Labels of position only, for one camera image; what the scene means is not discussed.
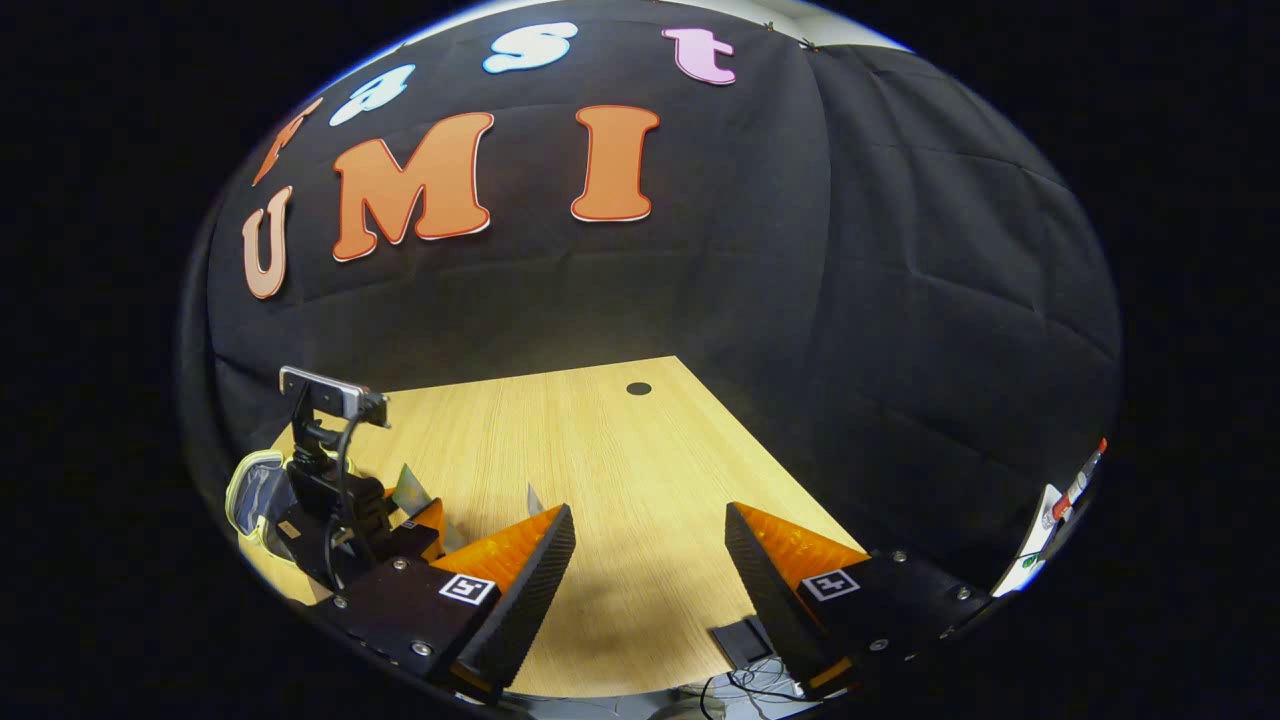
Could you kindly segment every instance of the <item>orange plastic part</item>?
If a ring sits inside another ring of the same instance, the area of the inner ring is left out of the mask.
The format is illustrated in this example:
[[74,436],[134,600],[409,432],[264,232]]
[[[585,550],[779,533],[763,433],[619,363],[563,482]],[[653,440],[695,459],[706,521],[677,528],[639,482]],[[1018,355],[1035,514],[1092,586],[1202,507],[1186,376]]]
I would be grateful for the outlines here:
[[764,552],[768,553],[773,566],[792,592],[800,587],[800,580],[805,578],[870,560],[869,555],[845,547],[833,539],[787,523],[763,510],[741,502],[735,502],[733,506],[746,519],[746,524],[755,533]]
[[462,550],[431,562],[431,566],[493,580],[506,593],[516,582],[520,571],[525,569],[525,564],[534,555],[538,543],[547,534],[547,528],[550,527],[552,520],[556,519],[562,507],[564,506],[557,505],[504,530],[477,539]]

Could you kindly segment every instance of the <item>black fabric backdrop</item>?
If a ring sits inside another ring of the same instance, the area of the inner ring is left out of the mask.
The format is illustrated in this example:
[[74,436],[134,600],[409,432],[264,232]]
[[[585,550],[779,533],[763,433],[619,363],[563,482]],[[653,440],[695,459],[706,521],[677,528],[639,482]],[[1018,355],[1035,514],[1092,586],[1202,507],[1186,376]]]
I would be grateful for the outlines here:
[[[548,22],[579,27],[562,59],[481,69],[495,37]],[[736,82],[681,73],[671,27],[732,45],[719,61]],[[399,96],[328,124],[406,63]],[[275,132],[247,155],[211,231],[214,411],[237,456],[284,427],[285,364],[394,391],[676,355],[855,537],[874,541],[852,520],[873,515],[989,585],[1041,488],[1065,489],[1114,419],[1119,314],[1084,210],[1018,129],[925,59],[810,53],[692,6],[568,0],[428,37],[319,95],[256,187]],[[568,213],[588,152],[573,115],[602,104],[660,118],[640,222]],[[490,227],[337,263],[334,159],[383,138],[404,163],[467,111],[494,115],[476,160]],[[288,275],[261,301],[241,225],[285,184]],[[206,483],[215,509],[224,487]]]

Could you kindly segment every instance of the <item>paper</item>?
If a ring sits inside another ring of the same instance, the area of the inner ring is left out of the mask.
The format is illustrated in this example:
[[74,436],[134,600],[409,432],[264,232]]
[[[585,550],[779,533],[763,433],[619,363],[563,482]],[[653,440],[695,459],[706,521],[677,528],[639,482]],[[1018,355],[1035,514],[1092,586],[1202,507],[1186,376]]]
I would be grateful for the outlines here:
[[534,515],[541,515],[543,512],[545,512],[545,510],[543,509],[543,503],[541,503],[540,500],[538,500],[538,495],[534,492],[534,486],[532,486],[532,483],[530,483],[529,484],[529,516],[532,518]]
[[392,492],[392,500],[410,518],[413,518],[431,503],[431,496],[426,495],[426,489],[413,477],[413,471],[408,469],[408,465],[401,468],[401,477],[396,483],[396,491]]
[[996,589],[991,591],[991,597],[1023,589],[1041,571],[1044,561],[1039,559],[1039,552],[1044,550],[1053,533],[1053,527],[1057,524],[1057,520],[1053,519],[1053,503],[1061,497],[1062,493],[1057,488],[1044,486],[1036,516],[1032,518],[1032,525],[1027,529],[1027,537],[1023,538],[1023,547],[1018,551],[1018,557],[1005,570],[1005,575],[996,583]]

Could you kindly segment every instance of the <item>white wall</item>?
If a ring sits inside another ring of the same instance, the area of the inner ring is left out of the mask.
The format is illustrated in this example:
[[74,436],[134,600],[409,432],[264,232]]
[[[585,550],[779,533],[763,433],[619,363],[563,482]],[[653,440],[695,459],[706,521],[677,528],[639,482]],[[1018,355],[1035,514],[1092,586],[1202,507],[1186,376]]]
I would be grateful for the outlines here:
[[[553,3],[556,0],[492,0],[480,3],[456,15],[451,15],[433,26],[422,28],[421,32],[388,47],[385,51],[370,58],[358,67],[347,72],[349,76],[374,60],[385,58],[403,45],[411,45],[430,37],[438,32],[444,32],[452,27],[468,23],[485,15],[493,15],[525,5],[538,5]],[[797,41],[808,38],[815,45],[874,45],[879,47],[892,47],[895,50],[908,50],[902,45],[893,42],[883,35],[845,18],[837,13],[827,10],[819,5],[804,3],[803,0],[680,0],[680,5],[694,5],[717,10],[730,15],[736,15],[754,23],[773,22],[773,29],[788,35]]]

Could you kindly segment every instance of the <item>black bracket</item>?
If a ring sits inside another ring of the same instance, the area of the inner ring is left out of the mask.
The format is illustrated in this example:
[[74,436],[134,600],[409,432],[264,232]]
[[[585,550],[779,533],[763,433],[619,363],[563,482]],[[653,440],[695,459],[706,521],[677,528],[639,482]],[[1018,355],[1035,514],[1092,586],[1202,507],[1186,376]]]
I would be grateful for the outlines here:
[[310,612],[392,666],[429,679],[448,673],[500,596],[492,580],[396,556]]
[[986,591],[899,547],[796,588],[835,643],[863,667],[910,662],[945,642],[991,602]]

